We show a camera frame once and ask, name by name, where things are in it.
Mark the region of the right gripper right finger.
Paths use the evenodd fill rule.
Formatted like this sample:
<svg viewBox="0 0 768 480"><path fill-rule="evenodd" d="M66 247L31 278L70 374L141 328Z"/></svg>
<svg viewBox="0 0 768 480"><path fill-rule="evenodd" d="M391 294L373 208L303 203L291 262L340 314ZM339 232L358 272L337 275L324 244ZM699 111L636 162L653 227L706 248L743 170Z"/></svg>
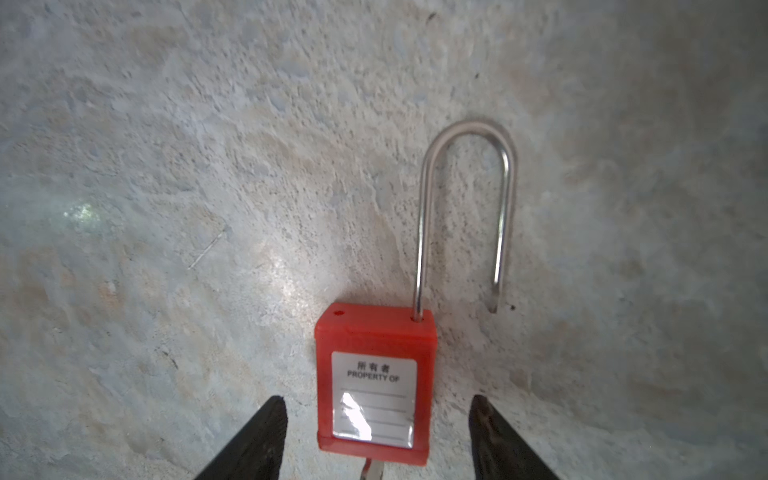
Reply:
<svg viewBox="0 0 768 480"><path fill-rule="evenodd" d="M559 479L486 396L473 397L468 425L477 480Z"/></svg>

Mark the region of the silver key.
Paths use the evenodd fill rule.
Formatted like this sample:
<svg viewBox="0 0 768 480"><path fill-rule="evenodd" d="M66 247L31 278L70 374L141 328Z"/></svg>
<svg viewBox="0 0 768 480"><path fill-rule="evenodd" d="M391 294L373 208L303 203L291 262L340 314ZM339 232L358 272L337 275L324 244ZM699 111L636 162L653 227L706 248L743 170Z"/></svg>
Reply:
<svg viewBox="0 0 768 480"><path fill-rule="evenodd" d="M384 462L368 458L360 474L360 480L382 480L384 466Z"/></svg>

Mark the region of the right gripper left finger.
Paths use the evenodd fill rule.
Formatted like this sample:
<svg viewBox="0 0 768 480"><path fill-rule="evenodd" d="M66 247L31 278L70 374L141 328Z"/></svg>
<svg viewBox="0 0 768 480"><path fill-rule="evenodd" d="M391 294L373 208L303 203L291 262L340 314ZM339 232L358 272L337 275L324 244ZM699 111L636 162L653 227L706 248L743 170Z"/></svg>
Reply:
<svg viewBox="0 0 768 480"><path fill-rule="evenodd" d="M270 397L195 479L277 480L287 427L284 398Z"/></svg>

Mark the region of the red padlock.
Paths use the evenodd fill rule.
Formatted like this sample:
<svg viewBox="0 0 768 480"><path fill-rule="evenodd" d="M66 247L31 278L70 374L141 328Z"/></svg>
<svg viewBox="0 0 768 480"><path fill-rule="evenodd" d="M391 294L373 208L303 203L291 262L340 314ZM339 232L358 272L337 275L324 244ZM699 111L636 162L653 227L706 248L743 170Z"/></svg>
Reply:
<svg viewBox="0 0 768 480"><path fill-rule="evenodd" d="M513 219L516 151L500 124L462 120L441 131L424 157L411 307L334 303L315 325L317 439L325 452L361 457L368 464L423 467L428 462L438 347L434 315L423 302L432 179L437 161L450 144L466 135L487 140L501 161L502 194L489 309L496 312L499 307Z"/></svg>

